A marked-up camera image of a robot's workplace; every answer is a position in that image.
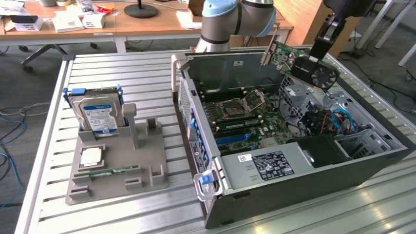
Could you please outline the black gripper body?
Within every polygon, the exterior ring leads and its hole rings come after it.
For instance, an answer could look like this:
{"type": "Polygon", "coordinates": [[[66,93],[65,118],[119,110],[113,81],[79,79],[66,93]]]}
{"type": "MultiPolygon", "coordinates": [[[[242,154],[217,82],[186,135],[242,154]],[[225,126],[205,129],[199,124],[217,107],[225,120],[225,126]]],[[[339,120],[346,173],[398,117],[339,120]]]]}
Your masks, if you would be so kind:
{"type": "Polygon", "coordinates": [[[345,19],[365,16],[375,0],[323,0],[322,2],[331,9],[335,19],[345,19]]]}

